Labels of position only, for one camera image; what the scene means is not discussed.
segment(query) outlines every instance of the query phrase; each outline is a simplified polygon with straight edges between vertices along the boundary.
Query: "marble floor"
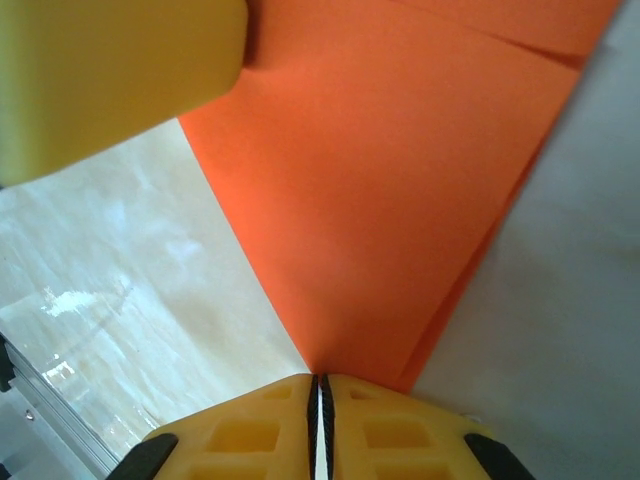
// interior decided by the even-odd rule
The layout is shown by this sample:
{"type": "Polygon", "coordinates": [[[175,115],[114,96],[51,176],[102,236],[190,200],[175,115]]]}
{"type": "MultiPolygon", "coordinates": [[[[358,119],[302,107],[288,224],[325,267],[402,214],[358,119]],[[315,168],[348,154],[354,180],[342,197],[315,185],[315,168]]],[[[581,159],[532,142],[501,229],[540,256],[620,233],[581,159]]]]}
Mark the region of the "marble floor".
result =
{"type": "MultiPolygon", "coordinates": [[[[538,478],[640,470],[639,24],[629,0],[413,392],[538,478]]],[[[307,371],[176,120],[0,192],[0,331],[119,456],[307,371]]]]}

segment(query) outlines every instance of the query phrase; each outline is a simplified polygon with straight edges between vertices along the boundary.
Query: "yellow sponge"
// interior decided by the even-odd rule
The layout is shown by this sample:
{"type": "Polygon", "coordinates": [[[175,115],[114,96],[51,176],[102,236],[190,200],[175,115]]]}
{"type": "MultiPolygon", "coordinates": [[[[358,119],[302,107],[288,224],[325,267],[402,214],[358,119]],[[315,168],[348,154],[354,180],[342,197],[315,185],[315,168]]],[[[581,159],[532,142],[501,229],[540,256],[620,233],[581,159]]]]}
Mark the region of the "yellow sponge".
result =
{"type": "Polygon", "coordinates": [[[246,26],[244,0],[0,0],[0,185],[222,95],[246,26]]]}
{"type": "Polygon", "coordinates": [[[294,375],[155,430],[147,439],[179,440],[155,480],[309,479],[311,382],[294,375]]]}
{"type": "Polygon", "coordinates": [[[353,377],[329,382],[335,480],[490,480],[464,440],[486,428],[353,377]]]}

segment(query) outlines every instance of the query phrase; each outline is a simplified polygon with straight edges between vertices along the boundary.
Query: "white marble surface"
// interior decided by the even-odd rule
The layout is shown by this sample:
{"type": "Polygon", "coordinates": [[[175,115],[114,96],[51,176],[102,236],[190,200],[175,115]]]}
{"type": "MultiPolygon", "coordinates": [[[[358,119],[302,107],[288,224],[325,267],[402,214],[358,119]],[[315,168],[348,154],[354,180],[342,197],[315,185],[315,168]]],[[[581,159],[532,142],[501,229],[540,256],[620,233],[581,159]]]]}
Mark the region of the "white marble surface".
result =
{"type": "MultiPolygon", "coordinates": [[[[640,456],[640,1],[595,56],[414,393],[540,479],[640,456]]],[[[306,371],[177,122],[0,192],[0,329],[122,455],[306,371]]]]}

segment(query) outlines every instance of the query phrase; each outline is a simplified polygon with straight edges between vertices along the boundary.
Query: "orange paper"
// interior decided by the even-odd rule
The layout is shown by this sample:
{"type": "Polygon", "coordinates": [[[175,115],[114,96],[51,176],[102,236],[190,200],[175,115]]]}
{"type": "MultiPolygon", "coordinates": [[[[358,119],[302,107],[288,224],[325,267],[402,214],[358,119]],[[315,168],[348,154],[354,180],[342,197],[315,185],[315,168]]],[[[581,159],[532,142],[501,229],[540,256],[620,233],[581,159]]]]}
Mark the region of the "orange paper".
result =
{"type": "Polygon", "coordinates": [[[310,368],[407,389],[578,73],[364,5],[254,4],[249,68],[181,122],[310,368]]]}
{"type": "Polygon", "coordinates": [[[586,56],[619,0],[393,0],[515,44],[586,56]]]}

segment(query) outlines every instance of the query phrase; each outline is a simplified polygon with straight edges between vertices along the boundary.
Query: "orange foam sheet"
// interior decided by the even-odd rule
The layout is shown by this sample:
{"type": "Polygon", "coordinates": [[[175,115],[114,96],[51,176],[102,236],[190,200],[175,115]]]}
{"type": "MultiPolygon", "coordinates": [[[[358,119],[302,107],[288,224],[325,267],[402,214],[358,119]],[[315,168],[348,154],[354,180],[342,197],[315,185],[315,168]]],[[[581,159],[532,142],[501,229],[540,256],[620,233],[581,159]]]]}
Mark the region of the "orange foam sheet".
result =
{"type": "Polygon", "coordinates": [[[586,56],[619,0],[393,0],[505,40],[586,56]]]}
{"type": "Polygon", "coordinates": [[[577,72],[364,5],[254,5],[250,65],[181,121],[310,368],[407,389],[577,72]]]}

